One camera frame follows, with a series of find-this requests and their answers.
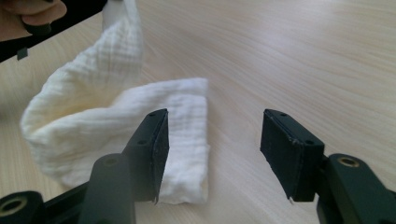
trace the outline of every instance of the finger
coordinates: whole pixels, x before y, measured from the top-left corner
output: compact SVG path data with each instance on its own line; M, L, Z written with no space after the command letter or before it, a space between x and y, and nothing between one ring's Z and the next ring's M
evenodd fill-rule
M0 41L17 39L30 35L23 27L20 16L12 15L0 9Z
M66 12L66 5L63 2L58 2L58 4L45 11L39 12L35 15L21 16L21 18L24 23L29 25L43 25L60 19L66 14Z
M17 15L32 15L57 5L61 0L3 0L0 6Z

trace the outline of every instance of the screw hole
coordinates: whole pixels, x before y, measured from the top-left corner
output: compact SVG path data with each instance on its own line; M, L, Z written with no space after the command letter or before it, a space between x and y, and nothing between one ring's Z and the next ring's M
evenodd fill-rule
M116 158L109 158L104 161L104 165L105 166L113 166L113 165L117 164L118 161L119 160L117 160Z
M0 206L0 217L12 215L20 211L27 204L26 197L10 199Z
M341 164L345 165L345 166L354 167L354 168L355 167L359 167L359 162L358 161L355 161L355 160L353 160L351 158L348 158L348 157L341 157L341 158L338 159L338 161Z

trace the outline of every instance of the black mount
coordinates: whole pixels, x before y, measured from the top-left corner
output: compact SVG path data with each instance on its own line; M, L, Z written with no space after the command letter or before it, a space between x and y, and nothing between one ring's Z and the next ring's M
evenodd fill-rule
M322 224L396 224L396 194L362 160L324 156L324 144L291 116L266 109L262 154L287 198L313 202Z
M134 202L158 201L169 151L168 112L149 113L122 153L95 162L90 181L47 202L35 191L0 199L1 224L131 224Z

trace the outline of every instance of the wooden table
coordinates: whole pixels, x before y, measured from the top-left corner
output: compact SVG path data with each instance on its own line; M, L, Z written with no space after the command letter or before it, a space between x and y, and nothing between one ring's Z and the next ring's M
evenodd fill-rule
M209 200L137 203L138 223L318 223L315 203L290 203L260 153L262 112L290 114L326 155L366 161L396 190L396 3L138 0L141 84L207 77ZM65 191L43 176L21 137L29 101L58 67L101 34L96 15L0 63L0 197Z

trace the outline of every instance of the towel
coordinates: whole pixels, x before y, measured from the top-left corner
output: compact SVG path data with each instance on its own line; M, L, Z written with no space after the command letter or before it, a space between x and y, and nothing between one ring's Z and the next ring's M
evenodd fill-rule
M143 51L139 16L134 0L114 2L105 6L98 41L56 70L27 106L23 137L44 174L75 187L89 180L97 159L122 152L148 113L167 108L170 150L159 203L205 203L207 80L136 86Z

